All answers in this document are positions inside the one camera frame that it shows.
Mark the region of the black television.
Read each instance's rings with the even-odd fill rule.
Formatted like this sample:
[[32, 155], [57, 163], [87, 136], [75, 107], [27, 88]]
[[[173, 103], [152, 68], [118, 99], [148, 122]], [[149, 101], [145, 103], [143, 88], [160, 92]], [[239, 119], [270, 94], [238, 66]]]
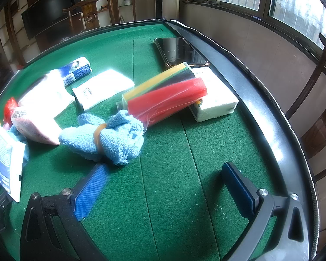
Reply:
[[37, 0], [22, 13], [22, 20], [29, 39], [67, 17], [63, 10], [80, 0]]

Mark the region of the red mesh ball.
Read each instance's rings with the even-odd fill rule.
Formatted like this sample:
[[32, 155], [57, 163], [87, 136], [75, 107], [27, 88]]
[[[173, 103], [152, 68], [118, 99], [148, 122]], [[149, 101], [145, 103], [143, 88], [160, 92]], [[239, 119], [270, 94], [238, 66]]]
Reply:
[[11, 116], [18, 106], [19, 105], [14, 97], [9, 98], [4, 106], [4, 122], [10, 127], [12, 126]]

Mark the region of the white blue packet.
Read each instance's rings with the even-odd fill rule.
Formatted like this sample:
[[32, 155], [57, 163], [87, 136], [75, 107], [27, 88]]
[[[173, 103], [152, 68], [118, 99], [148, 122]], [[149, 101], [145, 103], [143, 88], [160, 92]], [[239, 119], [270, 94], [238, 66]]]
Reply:
[[0, 124], [0, 184], [16, 203], [20, 201], [25, 151], [25, 143]]

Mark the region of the white tissue pack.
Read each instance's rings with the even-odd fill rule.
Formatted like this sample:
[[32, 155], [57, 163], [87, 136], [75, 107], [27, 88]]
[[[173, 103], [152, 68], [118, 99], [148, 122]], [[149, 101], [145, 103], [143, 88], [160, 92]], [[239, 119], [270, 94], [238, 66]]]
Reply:
[[193, 68], [192, 72], [207, 88], [207, 95], [189, 106], [197, 123], [234, 112], [238, 98], [209, 67]]

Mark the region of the wooden chair by window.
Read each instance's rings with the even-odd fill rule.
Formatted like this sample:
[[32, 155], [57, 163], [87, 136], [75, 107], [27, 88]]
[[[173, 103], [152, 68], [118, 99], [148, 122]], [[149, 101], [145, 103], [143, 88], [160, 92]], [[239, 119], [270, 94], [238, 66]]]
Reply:
[[[285, 117], [290, 119], [298, 108], [303, 104], [311, 90], [317, 83], [321, 74], [326, 75], [326, 37], [320, 33], [319, 39], [323, 44], [323, 51], [319, 58], [319, 62], [311, 74], [307, 84], [302, 89], [299, 96], [293, 102], [291, 107], [285, 113]], [[306, 157], [311, 159], [326, 147], [326, 109], [316, 120], [307, 132], [301, 137], [301, 143], [305, 150]]]

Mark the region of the light blue towel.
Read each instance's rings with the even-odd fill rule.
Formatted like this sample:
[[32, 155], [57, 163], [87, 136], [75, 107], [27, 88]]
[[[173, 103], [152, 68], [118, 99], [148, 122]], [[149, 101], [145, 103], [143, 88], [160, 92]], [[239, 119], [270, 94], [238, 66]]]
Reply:
[[127, 110], [121, 110], [105, 121], [95, 115], [78, 116], [77, 127], [67, 127], [59, 142], [87, 160], [106, 157], [115, 165], [127, 165], [139, 156], [144, 144], [144, 125]]

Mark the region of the white flat sachet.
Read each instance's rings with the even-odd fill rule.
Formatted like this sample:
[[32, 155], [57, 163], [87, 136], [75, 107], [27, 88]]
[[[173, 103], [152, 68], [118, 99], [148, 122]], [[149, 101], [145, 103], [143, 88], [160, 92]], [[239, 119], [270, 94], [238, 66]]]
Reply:
[[117, 93], [132, 88], [135, 83], [113, 69], [106, 70], [90, 78], [72, 91], [84, 111], [88, 111], [100, 102]]

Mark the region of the black smartphone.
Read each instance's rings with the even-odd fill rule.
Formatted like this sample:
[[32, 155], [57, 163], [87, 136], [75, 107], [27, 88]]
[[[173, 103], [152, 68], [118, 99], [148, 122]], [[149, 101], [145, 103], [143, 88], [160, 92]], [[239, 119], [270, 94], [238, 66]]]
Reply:
[[167, 68], [186, 62], [191, 68], [209, 66], [206, 60], [185, 38], [154, 39], [163, 62]]

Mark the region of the white plastic bag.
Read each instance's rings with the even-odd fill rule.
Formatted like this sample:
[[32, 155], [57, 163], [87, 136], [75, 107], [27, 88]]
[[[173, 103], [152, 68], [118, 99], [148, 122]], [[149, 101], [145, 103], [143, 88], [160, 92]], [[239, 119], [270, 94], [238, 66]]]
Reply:
[[62, 77], [57, 72], [52, 72], [46, 74], [38, 84], [26, 92], [19, 100], [18, 106], [55, 118], [74, 101], [74, 96], [66, 91]]

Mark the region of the pink wet wipes pack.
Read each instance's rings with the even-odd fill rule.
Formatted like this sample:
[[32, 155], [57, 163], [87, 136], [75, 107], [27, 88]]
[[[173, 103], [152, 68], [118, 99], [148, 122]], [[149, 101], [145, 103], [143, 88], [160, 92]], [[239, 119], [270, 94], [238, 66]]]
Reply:
[[53, 118], [16, 107], [11, 115], [15, 128], [27, 139], [53, 146], [60, 144], [62, 129]]

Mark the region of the blue Vinda tissue pack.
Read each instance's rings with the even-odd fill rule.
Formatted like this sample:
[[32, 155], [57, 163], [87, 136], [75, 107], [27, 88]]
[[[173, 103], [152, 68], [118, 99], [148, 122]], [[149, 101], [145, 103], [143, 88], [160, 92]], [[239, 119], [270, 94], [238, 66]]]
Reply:
[[89, 75], [91, 72], [90, 62], [85, 57], [77, 58], [59, 68], [59, 74], [62, 77], [65, 87]]

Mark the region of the red yellow sponge pack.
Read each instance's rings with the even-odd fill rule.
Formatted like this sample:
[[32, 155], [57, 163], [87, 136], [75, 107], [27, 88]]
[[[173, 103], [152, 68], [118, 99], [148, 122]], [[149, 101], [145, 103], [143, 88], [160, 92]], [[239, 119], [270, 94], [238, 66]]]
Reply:
[[183, 62], [125, 92], [116, 105], [118, 110], [127, 110], [147, 128], [206, 95], [203, 79]]

